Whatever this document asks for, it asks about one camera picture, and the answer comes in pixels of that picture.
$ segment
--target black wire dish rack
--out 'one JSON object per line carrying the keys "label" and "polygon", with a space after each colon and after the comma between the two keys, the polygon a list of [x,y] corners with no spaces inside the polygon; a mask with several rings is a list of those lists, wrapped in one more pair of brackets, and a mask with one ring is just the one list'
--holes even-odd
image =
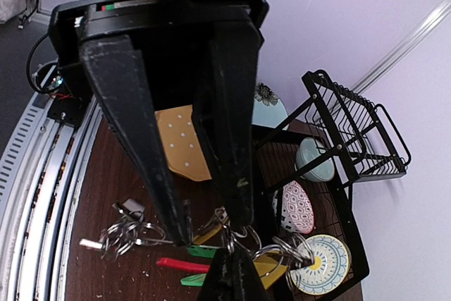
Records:
{"label": "black wire dish rack", "polygon": [[[332,82],[323,70],[308,72],[302,81],[309,92],[308,100],[274,129],[252,126],[254,187],[261,188],[255,190],[254,197],[256,227],[264,242],[270,242],[273,235],[286,235],[280,227],[281,188],[293,180],[299,181],[314,208],[316,227],[312,235],[329,234],[344,242],[352,265],[343,283],[321,297],[300,291],[293,294],[283,279],[275,284],[274,296],[276,300],[284,301],[333,300],[369,275],[362,240],[352,214],[353,184],[399,178],[406,174],[412,158],[382,105],[375,105]],[[291,131],[292,128],[283,130],[287,125],[297,125],[297,132]],[[391,135],[396,135],[396,140],[392,140]],[[295,154],[306,137],[316,140],[321,155],[296,169]],[[402,155],[397,151],[400,146]],[[301,179],[328,159],[334,160],[337,169],[331,181],[312,183]],[[276,216],[271,205],[273,193],[278,194]]]}

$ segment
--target key ring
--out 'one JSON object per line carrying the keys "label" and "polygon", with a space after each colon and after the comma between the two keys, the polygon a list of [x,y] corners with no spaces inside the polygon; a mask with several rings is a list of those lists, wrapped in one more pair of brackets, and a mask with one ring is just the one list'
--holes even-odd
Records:
{"label": "key ring", "polygon": [[223,225],[221,241],[223,243],[223,246],[227,248],[229,254],[232,254],[235,251],[235,243],[238,242],[236,242],[236,239],[229,225]]}
{"label": "key ring", "polygon": [[[116,253],[116,258],[119,255],[125,254],[132,248],[133,241],[130,241],[128,233],[131,231],[132,236],[136,236],[137,232],[134,228],[131,228],[130,230],[126,230],[126,232],[124,233],[124,226],[127,226],[127,224],[124,224],[123,220],[121,219],[121,221],[114,223],[103,232],[100,238],[100,242],[104,244],[104,254],[102,258],[104,258],[109,253],[109,250],[111,248],[113,248],[113,251]],[[121,244],[121,242],[124,241],[124,235],[127,235],[127,239],[125,243]],[[115,237],[115,240],[113,243],[109,243],[112,236]]]}
{"label": "key ring", "polygon": [[228,215],[225,207],[219,207],[214,210],[213,218],[224,224],[228,219]]}
{"label": "key ring", "polygon": [[282,248],[282,250],[284,251],[284,253],[288,254],[292,259],[295,259],[301,263],[304,261],[301,254],[297,250],[294,250],[289,244],[287,244],[282,239],[274,236],[273,241],[274,241],[274,243],[279,245]]}
{"label": "key ring", "polygon": [[166,239],[166,232],[164,229],[156,224],[150,223],[150,222],[142,222],[139,224],[140,228],[146,228],[150,229],[152,231],[156,231],[160,236],[161,239],[153,239],[153,238],[139,238],[138,236],[135,237],[134,243],[138,246],[155,246],[160,245],[162,243],[170,243],[173,244],[172,241],[165,240]]}
{"label": "key ring", "polygon": [[261,248],[260,250],[257,250],[255,252],[254,256],[252,257],[252,261],[255,261],[259,257],[263,257],[264,255],[266,255],[268,253],[274,253],[274,252],[279,252],[279,254],[281,255],[281,258],[279,259],[279,262],[277,263],[277,265],[273,269],[271,269],[270,271],[266,272],[265,274],[259,276],[259,278],[264,278],[264,277],[272,274],[274,271],[276,271],[276,269],[278,269],[280,266],[282,266],[283,251],[282,251],[282,248],[280,248],[279,245],[268,245],[266,247]]}
{"label": "key ring", "polygon": [[309,263],[307,266],[310,266],[315,263],[315,254],[313,253],[313,250],[311,250],[311,247],[309,243],[305,240],[305,238],[300,235],[299,233],[293,233],[290,240],[293,242],[293,245],[296,248],[296,252],[299,252],[300,254],[303,254],[300,247],[303,245],[303,248],[307,251],[308,257],[306,259],[309,259]]}
{"label": "key ring", "polygon": [[296,287],[296,283],[293,281],[293,279],[292,279],[292,277],[291,277],[291,270],[288,270],[288,271],[285,273],[285,280],[287,281],[288,288],[289,288],[292,292],[295,292],[296,289],[298,289],[298,288]]}
{"label": "key ring", "polygon": [[[251,234],[251,236],[254,238],[254,241],[255,241],[255,243],[257,244],[257,246],[258,246],[258,250],[261,250],[261,240],[260,240],[260,237],[259,237],[259,235],[257,234],[257,232],[252,228],[252,226],[245,226],[243,229],[245,229],[246,230],[246,235],[247,234]],[[236,232],[234,232],[234,231],[232,231],[231,229],[230,229],[230,232],[231,232],[231,237],[232,237],[232,240],[233,240],[233,242],[237,245],[237,246],[239,246],[239,247],[241,247],[242,249],[244,249],[251,257],[252,257],[252,255],[254,254],[254,251],[252,251],[252,250],[250,250],[250,249],[248,249],[248,248],[246,248],[244,245],[242,245],[240,242],[238,242],[238,240],[237,240],[237,236],[236,236]]]}
{"label": "key ring", "polygon": [[237,237],[237,238],[241,238],[244,239],[247,237],[247,229],[246,227],[241,227],[243,234],[239,234],[237,231],[232,231],[232,234]]}

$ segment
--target dark wood surface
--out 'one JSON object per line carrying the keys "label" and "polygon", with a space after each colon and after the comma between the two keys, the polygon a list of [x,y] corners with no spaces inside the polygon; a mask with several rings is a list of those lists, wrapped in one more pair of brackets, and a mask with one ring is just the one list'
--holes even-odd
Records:
{"label": "dark wood surface", "polygon": [[[211,182],[195,183],[174,175],[181,198],[192,201],[194,229],[213,214],[219,204],[212,194]],[[159,268],[159,257],[172,257],[208,264],[209,260],[191,257],[184,249],[171,246],[134,247],[115,262],[100,259],[98,252],[78,245],[81,238],[98,240],[103,228],[118,219],[111,205],[133,198],[146,207],[146,220],[159,222],[152,201],[132,162],[102,123],[89,160],[83,183],[80,205],[75,217],[66,301],[172,301],[196,300],[198,288],[181,286],[186,274]],[[339,298],[340,301],[361,301],[360,285]]]}

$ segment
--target black cable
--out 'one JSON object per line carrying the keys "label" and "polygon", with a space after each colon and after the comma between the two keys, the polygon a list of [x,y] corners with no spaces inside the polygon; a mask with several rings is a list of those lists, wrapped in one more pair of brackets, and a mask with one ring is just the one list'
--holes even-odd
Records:
{"label": "black cable", "polygon": [[30,53],[28,54],[28,58],[27,58],[27,65],[25,67],[25,72],[26,72],[26,76],[27,76],[27,81],[28,84],[31,86],[31,88],[40,93],[40,94],[50,94],[52,92],[54,92],[55,90],[57,90],[57,88],[54,88],[52,90],[43,90],[38,84],[35,84],[33,82],[32,79],[32,75],[31,75],[31,71],[30,71],[30,67],[31,67],[31,59],[33,58],[33,55],[36,52],[36,49],[39,47],[39,45],[49,36],[48,33],[46,33],[45,35],[43,35],[42,37],[40,37],[37,42],[35,43],[35,45],[31,48]]}
{"label": "black cable", "polygon": [[38,2],[38,0],[36,0],[36,5],[32,9],[32,11],[30,12],[30,14],[28,14],[28,15],[24,14],[23,17],[20,19],[20,24],[19,24],[19,28],[20,29],[23,29],[24,28],[24,24],[32,17],[33,14],[36,13],[38,6],[39,6],[39,2]]}

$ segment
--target green tag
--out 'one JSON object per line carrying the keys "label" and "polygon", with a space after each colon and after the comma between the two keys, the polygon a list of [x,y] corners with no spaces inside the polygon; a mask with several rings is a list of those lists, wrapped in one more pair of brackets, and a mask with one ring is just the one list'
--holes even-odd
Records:
{"label": "green tag", "polygon": [[190,253],[193,257],[207,257],[209,259],[213,259],[218,248],[219,247],[202,245],[193,245],[186,247],[188,253]]}
{"label": "green tag", "polygon": [[182,285],[188,285],[189,287],[202,287],[205,276],[206,274],[191,275],[180,280],[180,283],[182,283]]}

